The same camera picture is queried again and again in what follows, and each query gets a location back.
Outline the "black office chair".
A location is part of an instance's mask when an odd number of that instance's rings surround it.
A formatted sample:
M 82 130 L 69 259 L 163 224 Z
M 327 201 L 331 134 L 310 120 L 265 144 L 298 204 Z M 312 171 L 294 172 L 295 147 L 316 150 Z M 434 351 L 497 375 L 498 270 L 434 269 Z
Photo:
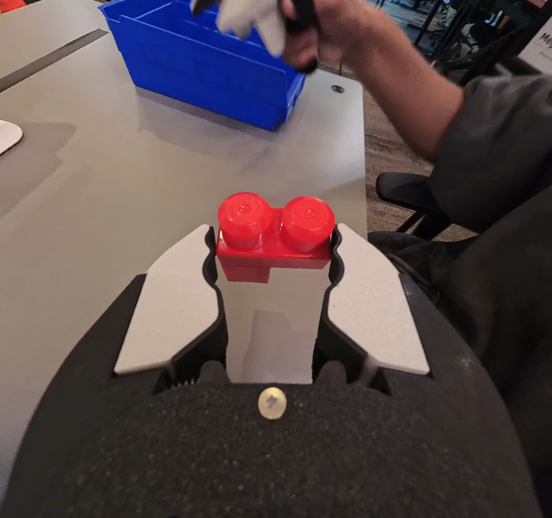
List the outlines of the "black office chair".
M 432 240 L 452 225 L 433 197 L 428 181 L 427 176 L 402 172 L 386 172 L 377 177 L 379 199 L 413 211 L 397 232 L 407 233 L 414 227 L 413 236 Z

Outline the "red two-stud block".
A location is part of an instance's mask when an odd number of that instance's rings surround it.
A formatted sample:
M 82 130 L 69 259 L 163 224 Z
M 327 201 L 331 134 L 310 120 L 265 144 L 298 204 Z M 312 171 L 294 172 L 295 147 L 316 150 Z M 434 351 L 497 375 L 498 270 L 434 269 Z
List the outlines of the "red two-stud block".
M 283 209 L 252 192 L 233 194 L 218 213 L 216 255 L 229 281 L 268 283 L 272 268 L 323 269 L 331 259 L 335 215 L 316 197 Z

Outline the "grey desk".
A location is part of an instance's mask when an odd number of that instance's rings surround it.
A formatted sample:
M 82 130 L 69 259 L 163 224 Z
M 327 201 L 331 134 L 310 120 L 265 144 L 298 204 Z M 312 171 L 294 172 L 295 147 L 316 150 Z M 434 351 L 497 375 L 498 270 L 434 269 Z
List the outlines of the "grey desk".
M 71 52 L 1 89 L 21 142 L 1 156 L 1 492 L 32 413 L 82 335 L 128 283 L 241 190 L 312 195 L 366 230 L 363 91 L 325 71 L 269 132 L 134 86 L 94 2 Z M 345 91 L 332 91 L 337 84 Z

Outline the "person's dark clothing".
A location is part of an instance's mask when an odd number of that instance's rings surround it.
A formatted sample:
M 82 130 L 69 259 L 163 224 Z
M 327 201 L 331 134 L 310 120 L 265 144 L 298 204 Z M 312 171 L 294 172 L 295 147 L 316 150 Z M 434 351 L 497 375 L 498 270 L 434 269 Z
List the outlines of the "person's dark clothing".
M 551 77 L 478 78 L 429 179 L 456 241 L 372 232 L 461 335 L 510 413 L 551 517 Z

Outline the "white printed sign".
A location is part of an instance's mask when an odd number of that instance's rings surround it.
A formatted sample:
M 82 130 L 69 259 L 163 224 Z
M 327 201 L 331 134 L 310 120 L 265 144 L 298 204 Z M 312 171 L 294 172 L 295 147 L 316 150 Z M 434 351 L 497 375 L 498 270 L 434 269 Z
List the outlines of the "white printed sign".
M 518 58 L 544 74 L 551 74 L 551 18 L 528 42 Z

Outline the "person's right forearm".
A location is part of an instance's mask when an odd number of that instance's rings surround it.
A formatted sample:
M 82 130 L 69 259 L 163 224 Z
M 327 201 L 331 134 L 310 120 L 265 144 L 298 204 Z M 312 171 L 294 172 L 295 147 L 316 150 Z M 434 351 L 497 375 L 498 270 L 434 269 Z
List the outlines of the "person's right forearm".
M 383 18 L 365 32 L 349 66 L 408 147 L 436 163 L 464 91 L 433 69 L 393 21 Z

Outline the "blue plastic bin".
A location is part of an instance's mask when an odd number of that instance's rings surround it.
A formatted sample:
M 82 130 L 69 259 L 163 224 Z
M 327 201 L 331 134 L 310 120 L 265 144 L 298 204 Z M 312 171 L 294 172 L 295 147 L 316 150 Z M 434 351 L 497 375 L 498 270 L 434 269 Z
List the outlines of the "blue plastic bin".
M 218 6 L 197 17 L 191 0 L 113 0 L 101 4 L 135 86 L 274 131 L 305 84 L 272 57 L 255 28 L 241 40 L 216 28 Z

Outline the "person's right hand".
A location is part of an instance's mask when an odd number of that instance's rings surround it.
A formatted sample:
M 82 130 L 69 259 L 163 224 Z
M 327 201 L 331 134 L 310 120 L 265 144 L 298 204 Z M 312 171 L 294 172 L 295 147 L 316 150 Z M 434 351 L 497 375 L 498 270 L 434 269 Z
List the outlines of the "person's right hand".
M 284 61 L 296 70 L 316 58 L 343 62 L 357 79 L 388 61 L 403 34 L 380 9 L 365 0 L 313 0 L 317 25 L 288 34 Z

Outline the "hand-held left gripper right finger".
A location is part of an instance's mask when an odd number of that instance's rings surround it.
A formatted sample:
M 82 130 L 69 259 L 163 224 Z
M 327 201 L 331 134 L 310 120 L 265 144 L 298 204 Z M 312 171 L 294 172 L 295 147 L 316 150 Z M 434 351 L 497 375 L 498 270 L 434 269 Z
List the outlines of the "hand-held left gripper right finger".
M 345 224 L 335 226 L 330 256 L 313 379 L 331 361 L 343 366 L 349 384 L 370 383 L 382 369 L 427 376 L 430 365 L 391 261 Z

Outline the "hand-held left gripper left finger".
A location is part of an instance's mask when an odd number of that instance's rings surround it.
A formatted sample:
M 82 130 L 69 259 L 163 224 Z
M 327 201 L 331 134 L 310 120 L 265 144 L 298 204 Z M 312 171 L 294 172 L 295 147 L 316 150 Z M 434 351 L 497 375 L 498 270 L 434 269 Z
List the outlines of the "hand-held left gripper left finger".
M 226 368 L 229 335 L 215 250 L 213 227 L 201 225 L 149 267 L 116 375 L 161 369 L 183 384 L 199 379 L 207 362 Z

